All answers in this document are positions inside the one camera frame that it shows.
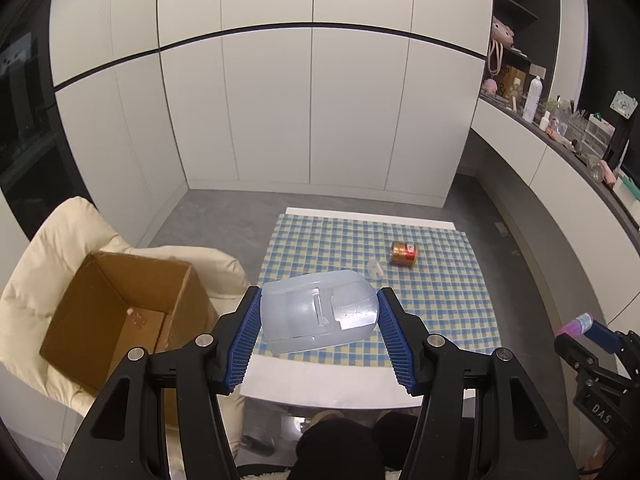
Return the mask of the clear oval plastic case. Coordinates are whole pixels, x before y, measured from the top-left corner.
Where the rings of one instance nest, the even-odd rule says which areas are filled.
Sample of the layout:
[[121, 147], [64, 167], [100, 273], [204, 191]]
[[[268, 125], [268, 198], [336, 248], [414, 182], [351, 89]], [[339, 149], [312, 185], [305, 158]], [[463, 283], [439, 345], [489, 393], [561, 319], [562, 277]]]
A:
[[383, 266], [375, 258], [368, 260], [367, 271], [371, 280], [382, 280], [382, 278], [385, 278]]

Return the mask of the light blue plastic case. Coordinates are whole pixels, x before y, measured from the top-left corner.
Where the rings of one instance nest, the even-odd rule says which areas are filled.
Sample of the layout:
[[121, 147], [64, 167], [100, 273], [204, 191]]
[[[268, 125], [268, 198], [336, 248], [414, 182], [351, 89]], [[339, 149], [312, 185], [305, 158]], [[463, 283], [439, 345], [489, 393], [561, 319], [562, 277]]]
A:
[[350, 344], [375, 328], [378, 296], [355, 271], [306, 274], [262, 286], [260, 319], [273, 354]]

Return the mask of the small bottle purple cap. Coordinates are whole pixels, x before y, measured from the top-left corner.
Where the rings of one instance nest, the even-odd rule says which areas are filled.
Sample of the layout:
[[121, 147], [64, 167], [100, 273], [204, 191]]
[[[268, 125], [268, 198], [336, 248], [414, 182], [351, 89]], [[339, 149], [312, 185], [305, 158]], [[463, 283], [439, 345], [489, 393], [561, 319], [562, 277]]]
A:
[[593, 317], [589, 313], [583, 313], [581, 315], [576, 316], [576, 318], [573, 318], [572, 320], [570, 320], [570, 322], [560, 327], [556, 331], [555, 336], [568, 335], [573, 338], [577, 338], [582, 335], [585, 335], [585, 333], [587, 333], [588, 330], [591, 330], [592, 326], [593, 326]]

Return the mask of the cardboard box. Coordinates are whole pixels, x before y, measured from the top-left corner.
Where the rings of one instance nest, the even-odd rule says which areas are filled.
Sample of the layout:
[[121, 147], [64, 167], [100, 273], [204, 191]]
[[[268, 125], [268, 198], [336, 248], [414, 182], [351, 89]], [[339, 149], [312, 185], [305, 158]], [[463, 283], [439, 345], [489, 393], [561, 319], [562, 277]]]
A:
[[[127, 309], [145, 326], [134, 326]], [[218, 320], [194, 265], [114, 252], [92, 252], [67, 286], [43, 337], [47, 393], [88, 412], [127, 352], [181, 348]]]

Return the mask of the cream padded chair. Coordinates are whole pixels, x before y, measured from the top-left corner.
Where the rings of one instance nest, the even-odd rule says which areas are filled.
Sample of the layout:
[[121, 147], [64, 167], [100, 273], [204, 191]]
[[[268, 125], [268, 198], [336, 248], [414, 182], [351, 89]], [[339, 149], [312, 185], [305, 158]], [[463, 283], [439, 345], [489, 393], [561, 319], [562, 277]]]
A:
[[239, 305], [239, 261], [214, 248], [134, 248], [81, 197], [40, 226], [1, 296], [1, 363], [85, 415], [134, 347], [181, 348]]

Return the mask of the blue yellow checkered tablecloth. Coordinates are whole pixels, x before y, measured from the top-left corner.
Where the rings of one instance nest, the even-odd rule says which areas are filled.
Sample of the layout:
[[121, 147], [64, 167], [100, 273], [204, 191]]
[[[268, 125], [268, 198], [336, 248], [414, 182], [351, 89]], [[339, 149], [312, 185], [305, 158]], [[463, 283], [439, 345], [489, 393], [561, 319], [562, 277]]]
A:
[[[393, 242], [418, 246], [411, 268], [390, 264]], [[382, 280], [370, 279], [371, 258], [382, 264]], [[407, 312], [463, 350], [489, 354], [500, 347], [495, 311], [465, 232], [280, 214], [257, 283], [337, 270], [361, 274], [374, 289], [392, 288]]]

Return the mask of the red gold tin can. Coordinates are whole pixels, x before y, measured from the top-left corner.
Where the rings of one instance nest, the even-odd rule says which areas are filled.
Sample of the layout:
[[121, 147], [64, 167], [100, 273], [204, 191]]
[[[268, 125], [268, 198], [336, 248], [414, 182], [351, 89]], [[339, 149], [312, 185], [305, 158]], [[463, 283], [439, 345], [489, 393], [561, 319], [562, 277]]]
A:
[[390, 250], [390, 264], [411, 268], [418, 258], [418, 246], [413, 243], [393, 242]]

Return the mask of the white spray bottle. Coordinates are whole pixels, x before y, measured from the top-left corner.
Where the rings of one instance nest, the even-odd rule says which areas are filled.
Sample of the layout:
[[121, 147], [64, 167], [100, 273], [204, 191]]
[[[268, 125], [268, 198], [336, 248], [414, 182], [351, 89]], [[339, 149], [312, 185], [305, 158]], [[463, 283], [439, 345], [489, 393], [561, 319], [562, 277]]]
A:
[[531, 124], [534, 120], [536, 110], [542, 92], [542, 80], [536, 75], [529, 84], [525, 105], [523, 107], [523, 120]]

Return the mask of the pink plush toy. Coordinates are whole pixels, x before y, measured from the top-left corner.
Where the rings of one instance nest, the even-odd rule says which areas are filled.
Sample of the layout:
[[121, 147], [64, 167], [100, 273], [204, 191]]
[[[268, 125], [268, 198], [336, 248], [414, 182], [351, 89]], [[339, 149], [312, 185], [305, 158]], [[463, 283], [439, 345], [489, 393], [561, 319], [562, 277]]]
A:
[[491, 23], [491, 39], [507, 49], [511, 49], [514, 43], [514, 32], [495, 16]]

